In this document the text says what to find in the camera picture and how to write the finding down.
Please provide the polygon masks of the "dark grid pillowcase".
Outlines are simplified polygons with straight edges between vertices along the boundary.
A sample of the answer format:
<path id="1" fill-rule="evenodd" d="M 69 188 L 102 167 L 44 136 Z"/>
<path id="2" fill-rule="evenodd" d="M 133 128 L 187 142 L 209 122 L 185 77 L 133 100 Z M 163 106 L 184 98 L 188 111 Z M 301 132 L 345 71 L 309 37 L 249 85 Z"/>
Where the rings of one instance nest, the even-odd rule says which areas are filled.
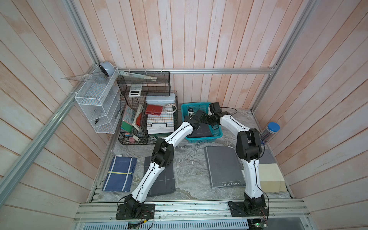
<path id="1" fill-rule="evenodd" d="M 194 138 L 209 138 L 209 137 L 213 137 L 213 134 L 210 131 L 209 125 L 207 125 L 207 124 L 201 124 L 200 127 L 197 130 L 194 130 L 187 137 L 189 139 L 194 139 Z"/>
<path id="2" fill-rule="evenodd" d="M 147 197 L 172 194 L 176 191 L 173 165 L 166 167 L 152 185 Z"/>

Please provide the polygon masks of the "beige grey pillowcase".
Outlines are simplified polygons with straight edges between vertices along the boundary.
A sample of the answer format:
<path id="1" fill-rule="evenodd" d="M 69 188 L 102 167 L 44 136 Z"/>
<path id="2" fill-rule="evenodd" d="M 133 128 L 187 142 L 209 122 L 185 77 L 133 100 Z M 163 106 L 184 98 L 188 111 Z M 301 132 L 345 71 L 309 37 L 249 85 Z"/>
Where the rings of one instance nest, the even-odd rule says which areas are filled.
<path id="1" fill-rule="evenodd" d="M 284 176 L 269 149 L 265 149 L 259 163 L 260 185 L 264 192 L 286 192 Z"/>

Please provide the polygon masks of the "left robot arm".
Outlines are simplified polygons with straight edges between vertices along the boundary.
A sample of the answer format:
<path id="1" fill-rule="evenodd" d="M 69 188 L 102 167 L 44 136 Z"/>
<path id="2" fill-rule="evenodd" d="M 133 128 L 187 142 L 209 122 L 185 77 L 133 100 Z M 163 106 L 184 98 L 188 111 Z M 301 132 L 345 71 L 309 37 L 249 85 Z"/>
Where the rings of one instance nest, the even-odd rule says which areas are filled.
<path id="1" fill-rule="evenodd" d="M 175 130 L 171 135 L 164 139 L 159 138 L 156 141 L 152 155 L 151 163 L 145 175 L 137 188 L 132 194 L 125 197 L 124 207 L 126 210 L 136 217 L 142 210 L 142 204 L 147 198 L 148 192 L 152 185 L 161 174 L 161 172 L 170 166 L 173 157 L 175 147 L 194 130 L 199 129 L 201 123 L 204 123 L 208 115 L 202 110 L 198 110 L 194 115 L 184 119 L 181 126 Z"/>

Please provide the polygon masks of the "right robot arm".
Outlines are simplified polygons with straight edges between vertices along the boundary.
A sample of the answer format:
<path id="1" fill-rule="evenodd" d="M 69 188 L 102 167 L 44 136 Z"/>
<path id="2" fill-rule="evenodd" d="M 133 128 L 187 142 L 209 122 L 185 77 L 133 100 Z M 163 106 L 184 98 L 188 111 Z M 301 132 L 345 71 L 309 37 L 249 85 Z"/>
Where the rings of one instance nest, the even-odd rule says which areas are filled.
<path id="1" fill-rule="evenodd" d="M 211 125 L 227 128 L 236 136 L 235 150 L 242 161 L 246 177 L 244 204 L 241 207 L 247 215 L 256 215 L 261 209 L 266 208 L 259 176 L 262 145 L 258 130 L 246 127 L 234 119 L 229 112 L 223 112 L 218 102 L 209 105 L 208 121 Z"/>

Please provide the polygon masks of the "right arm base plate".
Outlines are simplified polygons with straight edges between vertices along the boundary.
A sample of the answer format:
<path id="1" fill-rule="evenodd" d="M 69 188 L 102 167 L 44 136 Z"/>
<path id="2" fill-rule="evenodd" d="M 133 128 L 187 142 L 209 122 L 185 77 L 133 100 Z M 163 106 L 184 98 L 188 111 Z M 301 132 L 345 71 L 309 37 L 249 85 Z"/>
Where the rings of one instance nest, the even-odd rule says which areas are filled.
<path id="1" fill-rule="evenodd" d="M 249 201 L 229 201 L 228 206 L 232 217 L 268 217 L 269 211 L 265 205 L 252 205 Z"/>

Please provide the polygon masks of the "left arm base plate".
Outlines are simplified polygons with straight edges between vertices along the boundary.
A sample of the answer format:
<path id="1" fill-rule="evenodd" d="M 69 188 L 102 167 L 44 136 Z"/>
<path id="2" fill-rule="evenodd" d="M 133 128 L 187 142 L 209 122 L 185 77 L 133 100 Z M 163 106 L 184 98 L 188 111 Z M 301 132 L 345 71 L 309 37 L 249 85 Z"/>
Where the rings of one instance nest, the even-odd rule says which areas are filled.
<path id="1" fill-rule="evenodd" d="M 118 206 L 116 220 L 143 219 L 150 220 L 154 218 L 155 204 L 140 204 L 134 211 L 129 211 L 126 205 Z"/>

